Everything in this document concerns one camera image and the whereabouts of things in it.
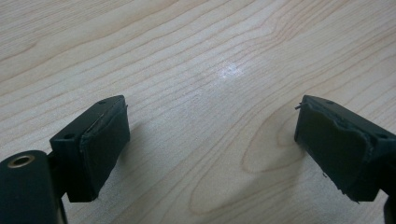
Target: wooden table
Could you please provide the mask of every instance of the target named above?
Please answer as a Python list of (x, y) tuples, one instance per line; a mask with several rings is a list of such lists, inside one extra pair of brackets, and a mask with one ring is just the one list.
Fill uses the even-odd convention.
[(293, 141), (304, 94), (396, 133), (396, 2), (0, 3), (0, 159), (123, 94), (131, 142), (70, 223), (383, 223)]

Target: metal ring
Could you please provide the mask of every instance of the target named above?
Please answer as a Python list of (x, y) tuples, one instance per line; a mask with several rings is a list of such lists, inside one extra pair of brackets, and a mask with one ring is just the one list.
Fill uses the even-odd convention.
[(20, 168), (32, 162), (35, 159), (33, 155), (23, 155), (15, 158), (11, 162), (8, 163), (9, 168)]

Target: wood grain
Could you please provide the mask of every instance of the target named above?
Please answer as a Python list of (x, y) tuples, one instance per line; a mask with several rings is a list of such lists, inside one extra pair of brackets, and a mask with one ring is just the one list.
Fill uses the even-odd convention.
[(132, 141), (70, 223), (383, 223), (293, 141), (304, 94), (396, 133), (396, 2), (2, 1), (0, 158), (123, 94)]

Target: black plastic part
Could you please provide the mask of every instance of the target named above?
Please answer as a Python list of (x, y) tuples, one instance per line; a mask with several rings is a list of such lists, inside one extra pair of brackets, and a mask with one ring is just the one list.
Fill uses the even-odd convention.
[(66, 223), (46, 153), (25, 151), (0, 163), (0, 223)]
[(379, 189), (394, 192), (389, 170), (396, 136), (342, 106), (304, 96), (294, 139), (351, 200), (373, 201)]
[(122, 95), (102, 100), (49, 140), (70, 202), (97, 198), (130, 140), (126, 107)]

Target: light wood tabletop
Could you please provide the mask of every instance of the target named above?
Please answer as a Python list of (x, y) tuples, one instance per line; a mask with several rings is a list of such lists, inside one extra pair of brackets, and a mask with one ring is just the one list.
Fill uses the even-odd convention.
[(70, 223), (383, 223), (293, 140), (303, 95), (396, 133), (396, 1), (0, 3), (0, 159), (123, 94), (131, 142)]

